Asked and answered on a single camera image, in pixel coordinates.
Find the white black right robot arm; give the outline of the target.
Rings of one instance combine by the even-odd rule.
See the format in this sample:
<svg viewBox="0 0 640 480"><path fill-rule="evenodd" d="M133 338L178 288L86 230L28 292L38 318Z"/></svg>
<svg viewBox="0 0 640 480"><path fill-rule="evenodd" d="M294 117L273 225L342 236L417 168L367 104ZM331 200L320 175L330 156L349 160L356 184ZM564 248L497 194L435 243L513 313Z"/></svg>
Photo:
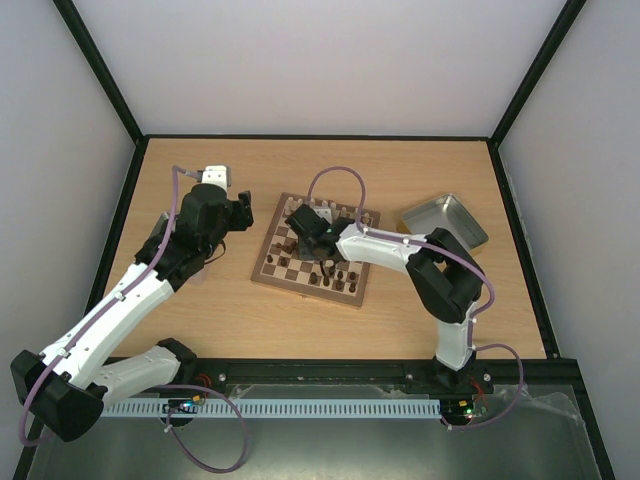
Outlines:
<svg viewBox="0 0 640 480"><path fill-rule="evenodd" d="M364 225L359 219L330 223L304 204L286 224L318 259L364 262L405 273L427 312L436 319L436 379L445 390L460 390L471 379L473 318L487 278L448 230L400 235Z"/></svg>

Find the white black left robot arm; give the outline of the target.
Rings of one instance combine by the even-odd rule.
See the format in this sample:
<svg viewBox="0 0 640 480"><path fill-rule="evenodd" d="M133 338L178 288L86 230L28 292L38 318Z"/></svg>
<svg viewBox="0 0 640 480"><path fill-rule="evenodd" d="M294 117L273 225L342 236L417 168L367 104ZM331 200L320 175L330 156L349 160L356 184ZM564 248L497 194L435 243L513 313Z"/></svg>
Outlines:
<svg viewBox="0 0 640 480"><path fill-rule="evenodd" d="M123 399L158 385L185 385L197 356L173 338L138 356L106 361L144 317L204 269L228 232L252 224L250 192L230 200L218 185L195 185L179 214L156 224L125 275L72 330L39 354L24 350L14 358L20 402L69 442Z"/></svg>

